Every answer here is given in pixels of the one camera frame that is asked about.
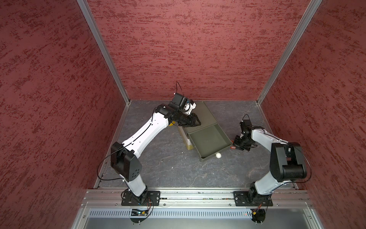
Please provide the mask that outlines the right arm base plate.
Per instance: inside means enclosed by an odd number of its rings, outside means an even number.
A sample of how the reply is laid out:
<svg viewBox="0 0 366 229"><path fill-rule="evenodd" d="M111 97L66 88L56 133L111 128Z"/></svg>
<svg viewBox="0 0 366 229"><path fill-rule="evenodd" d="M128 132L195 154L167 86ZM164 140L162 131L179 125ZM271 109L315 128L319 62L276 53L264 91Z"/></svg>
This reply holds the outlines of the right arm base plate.
<svg viewBox="0 0 366 229"><path fill-rule="evenodd" d="M260 195L251 191L234 191L235 205L237 207L272 207L271 195Z"/></svg>

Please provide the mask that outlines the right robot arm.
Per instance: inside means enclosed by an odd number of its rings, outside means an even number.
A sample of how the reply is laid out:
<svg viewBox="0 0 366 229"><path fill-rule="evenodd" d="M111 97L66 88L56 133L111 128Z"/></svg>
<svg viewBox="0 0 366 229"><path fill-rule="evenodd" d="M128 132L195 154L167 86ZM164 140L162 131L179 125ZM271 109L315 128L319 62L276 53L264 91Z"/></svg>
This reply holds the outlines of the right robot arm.
<svg viewBox="0 0 366 229"><path fill-rule="evenodd" d="M307 160L298 143L288 142L255 126L244 127L233 141L233 147L242 151L259 145L270 152L269 172L251 184L247 195L251 204L261 203L279 187L307 177Z"/></svg>

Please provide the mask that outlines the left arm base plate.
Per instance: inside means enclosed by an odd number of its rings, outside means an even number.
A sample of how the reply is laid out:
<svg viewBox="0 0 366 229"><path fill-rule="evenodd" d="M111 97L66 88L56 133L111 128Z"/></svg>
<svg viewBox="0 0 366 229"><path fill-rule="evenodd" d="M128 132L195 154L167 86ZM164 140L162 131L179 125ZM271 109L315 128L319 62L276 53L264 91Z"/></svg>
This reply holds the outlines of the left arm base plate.
<svg viewBox="0 0 366 229"><path fill-rule="evenodd" d="M121 194L122 206L159 206L161 192L160 191L144 191L141 196L134 195L130 190L126 189Z"/></svg>

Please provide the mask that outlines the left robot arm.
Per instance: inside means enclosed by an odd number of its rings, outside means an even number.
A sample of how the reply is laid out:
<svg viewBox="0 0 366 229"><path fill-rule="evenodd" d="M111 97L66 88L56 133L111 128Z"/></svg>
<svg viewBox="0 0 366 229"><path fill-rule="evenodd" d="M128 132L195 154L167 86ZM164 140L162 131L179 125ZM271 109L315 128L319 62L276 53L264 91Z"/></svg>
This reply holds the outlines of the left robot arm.
<svg viewBox="0 0 366 229"><path fill-rule="evenodd" d="M193 113L196 103L183 107L174 103L161 104L153 110L151 118L130 138L122 143L115 142L111 147L111 167L125 181L129 191L136 197L147 192L147 186L140 175L142 164L139 157L150 142L166 127L175 123L181 127L201 125Z"/></svg>

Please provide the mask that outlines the olive green drawer cabinet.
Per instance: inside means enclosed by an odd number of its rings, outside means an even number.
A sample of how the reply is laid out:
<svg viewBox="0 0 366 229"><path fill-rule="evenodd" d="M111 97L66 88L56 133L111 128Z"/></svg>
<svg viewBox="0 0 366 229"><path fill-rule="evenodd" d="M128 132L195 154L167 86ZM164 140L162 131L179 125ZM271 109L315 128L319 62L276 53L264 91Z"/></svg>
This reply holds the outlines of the olive green drawer cabinet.
<svg viewBox="0 0 366 229"><path fill-rule="evenodd" d="M205 102L198 102L196 108L193 110L193 113L197 114L197 116L202 124L198 127L192 127L192 129L190 129L189 132L195 131L195 130L198 130L201 128L205 128L210 125L218 124L216 118L213 116L212 112L209 110L209 108L207 107ZM184 140L183 127L178 127L178 131L184 141L184 144L186 145L185 140Z"/></svg>

